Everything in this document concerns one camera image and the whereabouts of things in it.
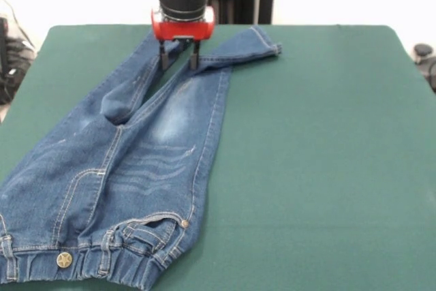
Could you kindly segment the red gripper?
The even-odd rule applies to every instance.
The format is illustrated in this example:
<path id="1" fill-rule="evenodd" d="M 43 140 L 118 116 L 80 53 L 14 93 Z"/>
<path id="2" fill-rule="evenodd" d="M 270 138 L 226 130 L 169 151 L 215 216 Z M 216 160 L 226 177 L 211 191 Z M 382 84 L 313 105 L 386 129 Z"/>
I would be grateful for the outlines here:
<path id="1" fill-rule="evenodd" d="M 203 17 L 194 21 L 177 21 L 169 19 L 160 8 L 151 10 L 153 33 L 159 40 L 159 57 L 162 70 L 169 67 L 169 57 L 165 49 L 165 41 L 188 39 L 193 41 L 193 52 L 189 58 L 189 67 L 196 69 L 199 64 L 200 44 L 202 40 L 211 38 L 215 28 L 215 13 L 207 6 Z"/>

